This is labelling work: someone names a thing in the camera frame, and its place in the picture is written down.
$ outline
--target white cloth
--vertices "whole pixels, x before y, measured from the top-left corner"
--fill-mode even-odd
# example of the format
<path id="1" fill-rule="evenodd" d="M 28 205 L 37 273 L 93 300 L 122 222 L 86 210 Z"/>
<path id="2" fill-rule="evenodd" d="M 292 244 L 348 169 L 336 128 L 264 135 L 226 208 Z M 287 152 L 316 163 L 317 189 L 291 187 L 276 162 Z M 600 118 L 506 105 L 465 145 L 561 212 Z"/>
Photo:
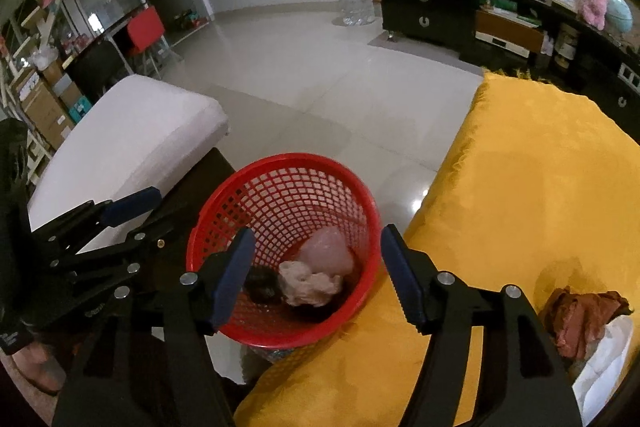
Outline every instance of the white cloth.
<path id="1" fill-rule="evenodd" d="M 613 393 L 634 333 L 634 323 L 626 315 L 616 317 L 604 328 L 604 337 L 573 385 L 582 425 L 585 426 L 596 417 Z"/>
<path id="2" fill-rule="evenodd" d="M 146 187 L 163 196 L 228 131 L 213 98 L 137 74 L 112 87 L 53 156 L 29 202 L 31 229 L 94 200 Z M 124 240 L 146 216 L 106 229 L 83 250 Z"/>

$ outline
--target brown cloth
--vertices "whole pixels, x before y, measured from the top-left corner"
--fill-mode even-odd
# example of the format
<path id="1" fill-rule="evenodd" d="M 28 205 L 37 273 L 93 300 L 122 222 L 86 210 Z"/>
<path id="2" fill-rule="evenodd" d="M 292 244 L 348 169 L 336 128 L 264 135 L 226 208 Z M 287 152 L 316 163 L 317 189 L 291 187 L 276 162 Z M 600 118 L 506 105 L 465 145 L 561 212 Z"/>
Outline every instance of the brown cloth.
<path id="1" fill-rule="evenodd" d="M 551 293 L 540 320 L 562 357 L 583 360 L 587 345 L 604 336 L 606 324 L 631 313 L 629 302 L 618 292 L 579 295 L 567 287 Z"/>

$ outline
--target black tv cabinet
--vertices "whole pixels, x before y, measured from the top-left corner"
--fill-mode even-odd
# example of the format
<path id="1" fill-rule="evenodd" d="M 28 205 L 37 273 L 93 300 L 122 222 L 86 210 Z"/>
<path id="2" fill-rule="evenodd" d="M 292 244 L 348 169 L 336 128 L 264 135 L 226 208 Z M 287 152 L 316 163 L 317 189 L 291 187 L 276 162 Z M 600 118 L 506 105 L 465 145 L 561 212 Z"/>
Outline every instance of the black tv cabinet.
<path id="1" fill-rule="evenodd" d="M 555 38 L 561 23 L 580 32 L 575 59 L 565 71 L 536 68 L 528 59 L 475 38 L 478 0 L 381 0 L 383 28 L 450 48 L 460 59 L 492 71 L 529 70 L 564 90 L 588 96 L 636 142 L 640 143 L 640 93 L 618 77 L 624 63 L 640 74 L 640 62 L 612 37 L 579 20 L 575 13 L 541 0 L 509 0 L 522 15 L 535 14 L 542 29 Z"/>

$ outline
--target globe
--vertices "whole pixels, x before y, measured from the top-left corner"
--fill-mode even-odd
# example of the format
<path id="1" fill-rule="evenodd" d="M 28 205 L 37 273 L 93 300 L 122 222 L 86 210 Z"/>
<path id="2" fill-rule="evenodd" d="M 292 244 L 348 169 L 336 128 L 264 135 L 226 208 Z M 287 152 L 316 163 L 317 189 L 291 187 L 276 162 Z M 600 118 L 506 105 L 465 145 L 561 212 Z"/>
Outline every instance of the globe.
<path id="1" fill-rule="evenodd" d="M 634 18 L 625 0 L 607 0 L 605 19 L 620 33 L 627 33 L 634 25 Z"/>

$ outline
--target crumpled tissue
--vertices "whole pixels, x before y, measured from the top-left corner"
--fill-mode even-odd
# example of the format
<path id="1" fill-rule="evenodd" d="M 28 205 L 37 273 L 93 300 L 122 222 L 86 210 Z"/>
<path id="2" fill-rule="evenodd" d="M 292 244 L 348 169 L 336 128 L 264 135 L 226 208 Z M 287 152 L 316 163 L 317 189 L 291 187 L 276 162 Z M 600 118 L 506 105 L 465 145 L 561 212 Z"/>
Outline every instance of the crumpled tissue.
<path id="1" fill-rule="evenodd" d="M 278 272 L 280 289 L 291 306 L 311 304 L 319 308 L 342 290 L 342 277 L 313 273 L 311 268 L 301 261 L 280 263 Z"/>
<path id="2" fill-rule="evenodd" d="M 613 393 L 633 332 L 634 324 L 630 317 L 623 315 L 613 319 L 605 326 L 604 337 L 575 380 L 572 388 L 582 425 L 588 425 L 596 417 Z"/>

